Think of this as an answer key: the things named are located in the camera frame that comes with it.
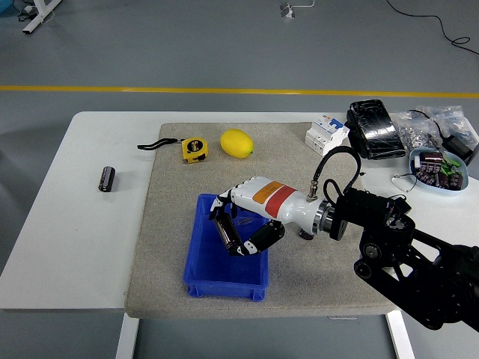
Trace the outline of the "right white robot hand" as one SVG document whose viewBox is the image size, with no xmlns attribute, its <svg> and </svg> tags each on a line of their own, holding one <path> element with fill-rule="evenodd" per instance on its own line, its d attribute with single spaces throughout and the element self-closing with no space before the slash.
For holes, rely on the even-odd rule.
<svg viewBox="0 0 479 359">
<path fill-rule="evenodd" d="M 248 256 L 265 251 L 281 239 L 285 224 L 294 223 L 308 235 L 316 234 L 320 229 L 317 212 L 321 203 L 320 199 L 309 202 L 302 192 L 278 181 L 252 177 L 219 194 L 210 207 L 209 219 L 215 221 L 219 231 L 233 234 L 225 240 L 230 255 Z M 245 242 L 238 237 L 231 220 L 238 209 L 269 220 Z"/>
</svg>

